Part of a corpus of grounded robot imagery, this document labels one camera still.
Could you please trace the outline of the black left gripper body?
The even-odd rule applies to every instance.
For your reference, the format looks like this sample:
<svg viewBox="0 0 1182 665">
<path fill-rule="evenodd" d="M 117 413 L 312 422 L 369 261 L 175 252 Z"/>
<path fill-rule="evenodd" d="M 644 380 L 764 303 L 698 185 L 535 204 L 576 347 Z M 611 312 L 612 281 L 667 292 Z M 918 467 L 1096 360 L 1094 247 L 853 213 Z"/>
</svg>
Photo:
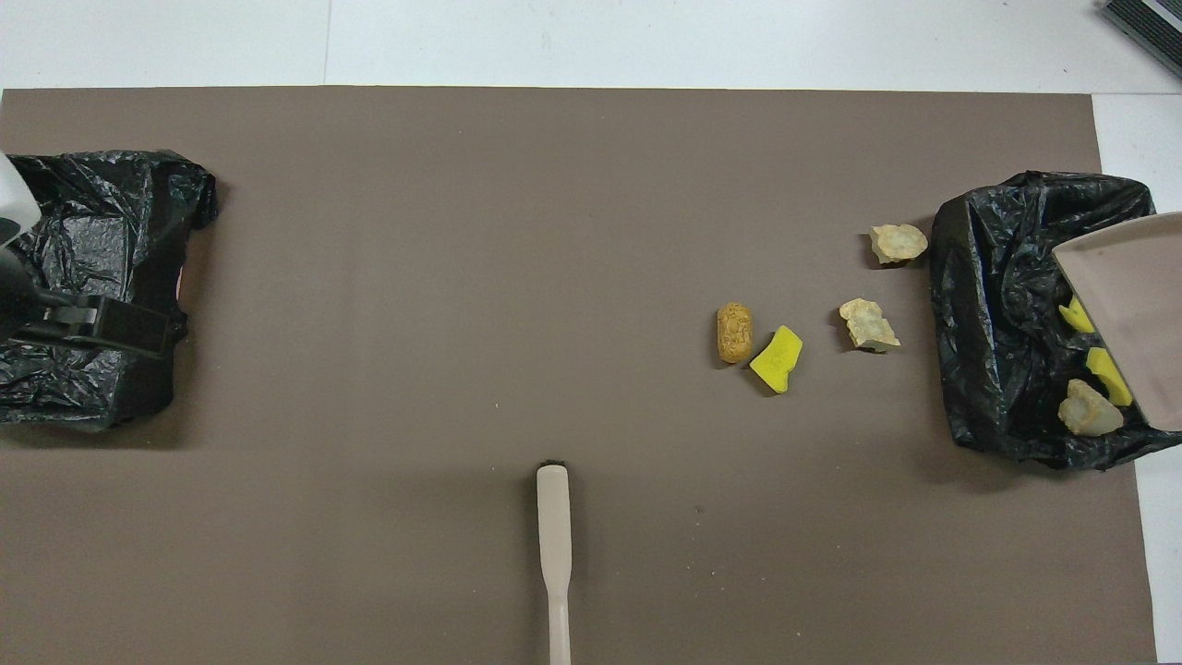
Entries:
<svg viewBox="0 0 1182 665">
<path fill-rule="evenodd" d="M 83 345 L 97 317 L 97 307 L 84 296 L 39 289 L 20 262 L 5 262 L 1 268 L 4 341 Z"/>
</svg>

